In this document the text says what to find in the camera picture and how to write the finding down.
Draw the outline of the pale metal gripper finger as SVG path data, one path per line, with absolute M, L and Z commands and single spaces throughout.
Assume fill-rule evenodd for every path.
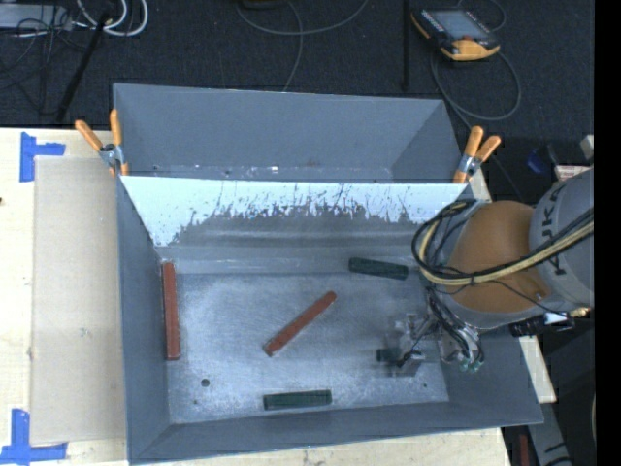
M 413 377 L 425 361 L 426 355 L 419 349 L 401 351 L 391 348 L 383 351 L 383 364 L 391 377 Z
M 409 314 L 394 317 L 389 322 L 387 342 L 415 343 L 427 334 L 430 325 L 431 320 L 428 315 Z

